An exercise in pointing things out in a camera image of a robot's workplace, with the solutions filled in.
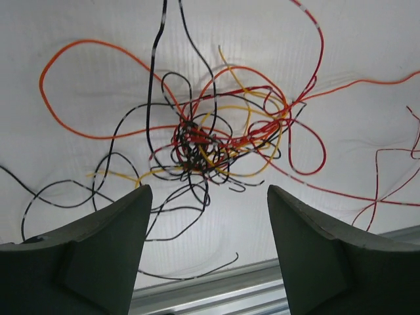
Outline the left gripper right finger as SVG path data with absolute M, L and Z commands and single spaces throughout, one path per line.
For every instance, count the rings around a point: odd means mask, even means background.
M 419 246 L 331 217 L 278 186 L 267 192 L 292 314 L 418 314 Z

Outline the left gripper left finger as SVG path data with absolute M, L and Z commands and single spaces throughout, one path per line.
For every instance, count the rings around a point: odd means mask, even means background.
M 2 314 L 127 314 L 152 190 L 22 243 L 1 245 Z

